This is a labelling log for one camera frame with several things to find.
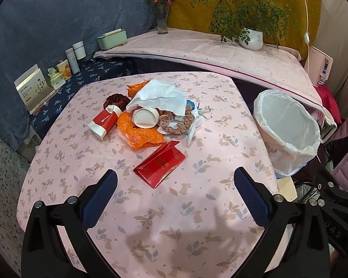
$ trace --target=red envelope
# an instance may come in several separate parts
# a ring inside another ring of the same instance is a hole
[[[156,188],[186,158],[175,145],[179,141],[162,144],[133,171],[152,188]]]

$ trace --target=navy blue fabric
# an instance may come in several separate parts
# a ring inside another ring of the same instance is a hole
[[[252,178],[248,176],[243,167],[237,168],[233,174],[236,189],[240,193],[256,224],[267,229],[270,223],[269,207],[250,179]]]
[[[117,28],[128,37],[155,26],[144,0],[4,0],[0,5],[0,137],[17,150],[29,131],[28,112],[14,81],[34,64],[42,72],[84,41],[87,55],[97,37]]]
[[[97,224],[117,188],[117,174],[113,170],[107,170],[101,179],[102,182],[99,184],[98,189],[96,189],[82,209],[81,225],[85,231],[93,228]]]
[[[30,115],[30,120],[36,128],[36,132],[41,139],[44,139],[46,133],[50,130],[65,106],[67,106],[78,90],[86,84],[121,76],[135,75],[137,73],[130,58],[115,57],[109,60],[91,60],[88,67],[72,75],[36,115]]]

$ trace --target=trash bin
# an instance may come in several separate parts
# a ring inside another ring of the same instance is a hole
[[[261,92],[254,101],[253,116],[276,173],[295,174],[317,155],[321,143],[318,124],[286,93]]]

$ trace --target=pink sheet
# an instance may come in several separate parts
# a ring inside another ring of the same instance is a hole
[[[133,151],[115,128],[100,141],[87,126],[106,97],[126,95],[126,85],[148,79],[175,82],[188,99],[212,109],[189,147],[184,135],[164,137],[179,140],[176,147],[186,159],[156,189],[133,172],[156,148]],[[88,233],[122,278],[229,278],[263,232],[235,189],[233,172],[239,166],[277,192],[264,142],[229,77],[171,72],[95,82],[80,89],[42,141],[22,186],[17,219],[24,230],[37,200],[63,203],[113,169],[116,192]],[[82,269],[64,229],[60,235],[71,262]],[[284,238],[271,267],[286,245]]]
[[[274,47],[250,51],[232,42],[221,43],[219,35],[170,28],[168,34],[151,31],[128,39],[125,45],[96,52],[94,56],[141,57],[188,64],[283,90],[322,111],[321,98],[297,58]]]

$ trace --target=vase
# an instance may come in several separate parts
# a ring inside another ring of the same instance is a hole
[[[169,5],[158,5],[155,7],[157,18],[157,34],[168,33],[168,26],[166,20],[169,13]]]
[[[253,29],[246,29],[249,33],[248,36],[250,38],[250,41],[248,43],[245,43],[241,38],[239,38],[239,42],[242,47],[252,50],[252,51],[258,51],[260,48],[263,47],[263,33],[262,31],[256,31]]]

